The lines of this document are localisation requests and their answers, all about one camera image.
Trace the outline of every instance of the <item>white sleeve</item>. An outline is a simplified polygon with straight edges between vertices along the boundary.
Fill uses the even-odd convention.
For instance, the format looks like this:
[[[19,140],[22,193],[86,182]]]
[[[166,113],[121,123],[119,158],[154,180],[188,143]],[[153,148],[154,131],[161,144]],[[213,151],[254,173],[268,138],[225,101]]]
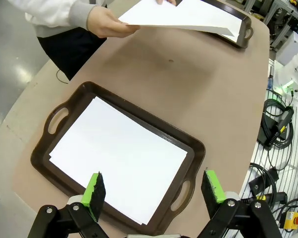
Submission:
[[[87,28],[87,18],[96,5],[79,0],[8,0],[46,26]]]

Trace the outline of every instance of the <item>paper sheet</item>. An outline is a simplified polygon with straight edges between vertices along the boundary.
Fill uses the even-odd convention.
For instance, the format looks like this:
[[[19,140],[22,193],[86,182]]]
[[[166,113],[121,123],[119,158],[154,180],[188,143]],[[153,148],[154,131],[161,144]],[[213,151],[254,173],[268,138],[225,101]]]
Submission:
[[[239,37],[239,34],[236,35],[236,36],[228,36],[228,35],[222,35],[222,36],[224,36],[224,37],[226,37],[226,38],[232,40],[233,42],[237,42],[238,37]]]
[[[83,187],[100,171],[105,201],[147,224],[186,154],[95,98],[50,153],[50,161]]]
[[[173,27],[238,37],[241,20],[201,0],[182,0],[178,6],[167,1],[141,0],[119,20],[131,25]]]

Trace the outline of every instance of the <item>metal screw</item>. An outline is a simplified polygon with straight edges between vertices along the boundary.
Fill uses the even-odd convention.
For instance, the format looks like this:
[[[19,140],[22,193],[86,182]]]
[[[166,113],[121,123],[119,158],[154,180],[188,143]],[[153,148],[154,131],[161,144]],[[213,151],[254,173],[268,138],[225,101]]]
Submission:
[[[260,202],[256,202],[256,203],[254,204],[254,207],[255,207],[255,208],[260,208],[260,207],[261,207],[261,203],[260,203]]]
[[[233,200],[229,200],[227,204],[228,206],[233,207],[235,205],[235,202]]]

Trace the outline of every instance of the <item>tray handle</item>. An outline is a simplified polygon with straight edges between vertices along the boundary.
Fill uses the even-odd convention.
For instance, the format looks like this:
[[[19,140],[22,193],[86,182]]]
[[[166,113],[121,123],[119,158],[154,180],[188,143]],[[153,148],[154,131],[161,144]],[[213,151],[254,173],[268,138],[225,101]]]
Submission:
[[[53,118],[54,118],[54,117],[57,115],[57,113],[60,112],[62,109],[65,109],[65,108],[68,109],[66,105],[67,105],[67,102],[64,102],[64,103],[60,104],[59,106],[57,106],[57,107],[56,107],[56,108],[49,114],[49,116],[48,116],[48,118],[47,118],[47,120],[46,120],[45,126],[44,126],[44,132],[51,134],[51,133],[49,132],[49,126],[50,126],[50,124],[51,124]]]
[[[182,204],[178,207],[178,209],[176,209],[175,211],[172,211],[171,206],[178,199],[178,197],[181,193],[181,190],[183,189],[183,184],[186,181],[190,182],[189,191],[186,194],[186,197],[185,197],[184,201],[182,202]],[[174,199],[173,199],[173,201],[172,201],[172,203],[169,207],[169,209],[171,211],[171,214],[172,214],[172,217],[176,217],[177,215],[179,215],[187,207],[187,205],[189,204],[189,202],[190,202],[190,200],[193,196],[194,189],[195,189],[195,177],[194,178],[184,178],[183,182],[182,182],[182,186],[180,186],[179,190],[177,191],[176,196],[174,197]]]
[[[250,33],[249,33],[249,35],[248,35],[247,37],[245,37],[246,40],[249,40],[249,39],[252,37],[252,35],[253,35],[253,28],[252,28],[252,27],[248,28],[248,29],[246,30],[246,32],[247,32],[248,30],[250,31]]]

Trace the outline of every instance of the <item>brown tray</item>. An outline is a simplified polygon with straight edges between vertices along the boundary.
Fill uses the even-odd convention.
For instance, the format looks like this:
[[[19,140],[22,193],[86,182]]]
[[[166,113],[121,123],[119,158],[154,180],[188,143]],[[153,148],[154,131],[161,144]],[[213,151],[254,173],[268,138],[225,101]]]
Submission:
[[[147,225],[139,225],[118,212],[109,204],[104,204],[102,219],[106,220],[109,218],[112,220],[111,218],[114,218],[123,225],[144,235],[160,235],[165,232],[173,218],[182,212],[188,205],[194,192],[197,172],[205,156],[204,145],[183,131],[180,131],[165,121],[144,111],[134,104],[127,102],[104,88],[92,82],[85,82],[73,93],[68,101],[59,105],[49,115],[44,126],[43,135],[31,155],[31,163],[36,170],[66,195],[73,196],[84,193],[85,189],[81,185],[50,162],[49,153],[96,96],[103,99],[146,129],[188,152],[167,190],[167,193]],[[59,122],[55,133],[50,134],[48,128],[51,121],[54,116],[64,108],[68,109],[68,115]],[[182,184],[187,180],[190,182],[189,192],[179,208],[176,211],[172,211],[171,205],[179,196]]]
[[[239,30],[239,36],[237,39],[237,42],[234,42],[228,38],[226,38],[225,36],[222,35],[218,35],[216,33],[210,33],[211,35],[222,39],[223,41],[231,44],[232,46],[235,46],[237,48],[247,48],[248,47],[248,42],[250,40],[250,38],[253,35],[253,29],[251,27],[251,19],[249,16],[247,16],[246,14],[220,2],[217,0],[202,0],[210,5],[213,5],[225,12],[228,12],[230,14],[232,14],[233,16],[239,18],[242,20],[242,24],[240,26],[240,30]]]

